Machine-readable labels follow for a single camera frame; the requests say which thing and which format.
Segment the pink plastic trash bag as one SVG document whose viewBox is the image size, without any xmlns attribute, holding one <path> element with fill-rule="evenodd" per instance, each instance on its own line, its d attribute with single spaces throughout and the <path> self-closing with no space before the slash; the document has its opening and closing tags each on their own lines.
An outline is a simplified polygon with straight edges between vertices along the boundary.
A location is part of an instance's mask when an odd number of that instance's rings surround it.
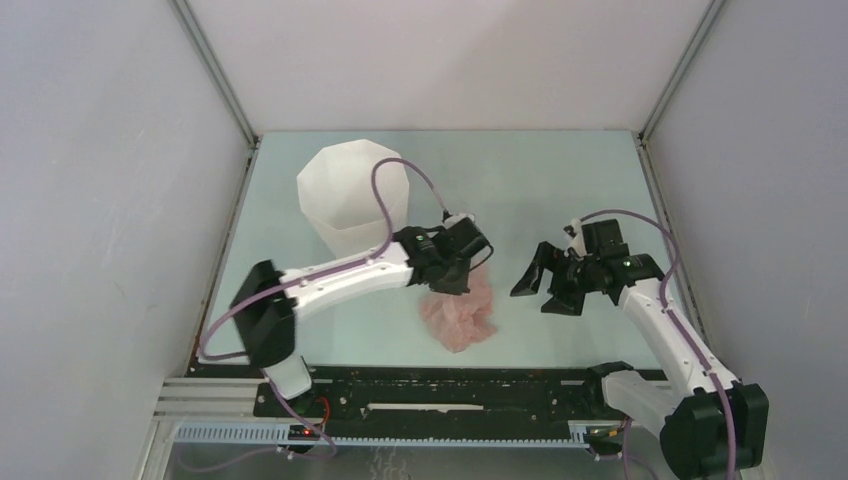
<svg viewBox="0 0 848 480">
<path fill-rule="evenodd" d="M 431 292 L 419 303 L 429 334 L 450 353 L 462 352 L 497 332 L 491 322 L 494 292 L 485 267 L 470 273 L 468 288 L 460 296 Z"/>
</svg>

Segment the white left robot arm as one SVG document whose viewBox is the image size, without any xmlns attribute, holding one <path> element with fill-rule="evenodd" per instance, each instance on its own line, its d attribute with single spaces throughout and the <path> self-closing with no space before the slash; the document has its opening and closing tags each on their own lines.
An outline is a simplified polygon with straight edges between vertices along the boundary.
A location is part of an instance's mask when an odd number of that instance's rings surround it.
<svg viewBox="0 0 848 480">
<path fill-rule="evenodd" d="M 309 368 L 296 347 L 300 321 L 330 306 L 369 293 L 424 285 L 459 296 L 470 275 L 493 254 L 491 242 L 468 215 L 444 224 L 407 226 L 379 247 L 315 267 L 283 273 L 272 261 L 255 264 L 231 302 L 233 319 L 250 367 L 260 370 L 292 416 L 316 403 Z"/>
</svg>

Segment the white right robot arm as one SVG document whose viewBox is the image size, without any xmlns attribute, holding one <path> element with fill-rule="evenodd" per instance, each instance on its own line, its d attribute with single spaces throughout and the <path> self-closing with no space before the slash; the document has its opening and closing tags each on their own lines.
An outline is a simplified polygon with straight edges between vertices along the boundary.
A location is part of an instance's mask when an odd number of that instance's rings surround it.
<svg viewBox="0 0 848 480">
<path fill-rule="evenodd" d="M 697 335 L 668 293 L 669 276 L 647 253 L 635 254 L 615 220 L 574 220 L 567 248 L 543 241 L 512 288 L 513 297 L 538 293 L 552 275 L 546 314 L 579 316 L 587 295 L 610 298 L 633 322 L 659 362 L 669 390 L 625 363 L 595 367 L 596 381 L 581 392 L 585 411 L 606 418 L 614 411 L 650 431 L 679 479 L 757 468 L 765 453 L 769 399 L 746 384 Z"/>
</svg>

